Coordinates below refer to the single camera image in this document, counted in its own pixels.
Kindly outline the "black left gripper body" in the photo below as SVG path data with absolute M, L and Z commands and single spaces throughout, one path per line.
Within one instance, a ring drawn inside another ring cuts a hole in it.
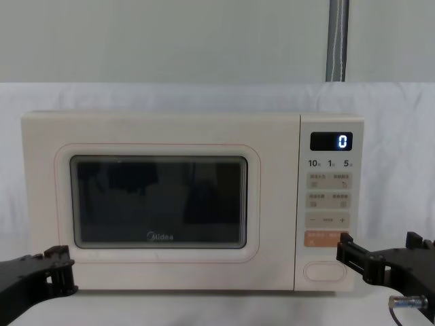
M 40 253 L 1 262 L 1 324 L 9 325 L 34 305 L 52 298 L 48 263 Z

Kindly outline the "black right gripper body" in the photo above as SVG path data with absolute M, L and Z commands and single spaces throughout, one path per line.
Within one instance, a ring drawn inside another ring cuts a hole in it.
M 400 325 L 395 310 L 417 309 L 431 323 L 434 322 L 434 251 L 425 249 L 388 249 L 385 254 L 385 286 L 401 295 L 391 296 L 388 309 Z

